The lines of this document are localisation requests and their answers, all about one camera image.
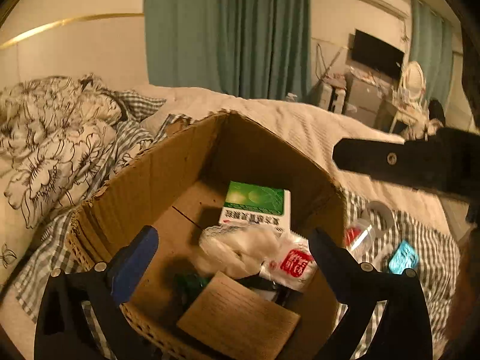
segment brown cardboard piece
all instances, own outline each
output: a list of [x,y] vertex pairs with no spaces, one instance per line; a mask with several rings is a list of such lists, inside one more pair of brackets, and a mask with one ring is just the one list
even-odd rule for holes
[[[158,252],[124,309],[135,315],[129,321],[144,337],[189,359],[225,357],[176,326],[183,310],[173,276],[194,272],[191,248],[201,229],[218,223],[231,180],[289,190],[292,230],[306,236],[321,227],[341,244],[344,198],[328,174],[235,112],[209,116],[138,156],[81,204],[71,224],[69,242],[83,264],[109,261],[144,225],[158,230]],[[286,308],[301,320],[277,358],[313,358],[331,333],[336,307],[318,271],[304,294],[287,300]]]
[[299,319],[219,272],[177,326],[235,360],[274,360]]

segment clear plastic container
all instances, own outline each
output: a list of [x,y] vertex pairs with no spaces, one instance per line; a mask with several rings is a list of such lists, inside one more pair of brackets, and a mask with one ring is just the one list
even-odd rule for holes
[[358,218],[346,228],[344,245],[357,263],[360,263],[362,256],[374,244],[375,238],[377,238],[375,226],[366,219]]

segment tv screen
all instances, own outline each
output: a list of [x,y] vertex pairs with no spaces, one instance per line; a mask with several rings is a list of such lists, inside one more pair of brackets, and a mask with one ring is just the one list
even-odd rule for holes
[[404,52],[388,43],[368,35],[363,31],[355,31],[352,59],[367,65],[387,76],[399,80],[402,72]]

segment open cardboard box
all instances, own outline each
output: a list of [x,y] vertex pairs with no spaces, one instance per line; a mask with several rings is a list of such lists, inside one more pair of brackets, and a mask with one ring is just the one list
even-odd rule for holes
[[[173,276],[194,271],[191,247],[202,229],[218,224],[231,180],[290,190],[291,229],[306,236],[321,227],[341,244],[345,202],[328,174],[235,112],[207,117],[141,154],[82,203],[71,223],[68,242],[85,269],[110,261],[144,225],[158,230],[158,251],[122,311],[137,332],[177,357],[225,358],[176,327],[183,311]],[[311,359],[329,337],[337,308],[322,273],[286,307],[301,319],[277,358]]]

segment curtain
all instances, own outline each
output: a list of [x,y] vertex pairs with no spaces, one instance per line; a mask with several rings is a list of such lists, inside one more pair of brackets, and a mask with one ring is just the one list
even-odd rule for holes
[[310,89],[310,0],[145,0],[150,83],[244,98]]
[[426,80],[425,98],[446,106],[452,79],[452,25],[419,0],[412,0],[410,61],[417,61]]

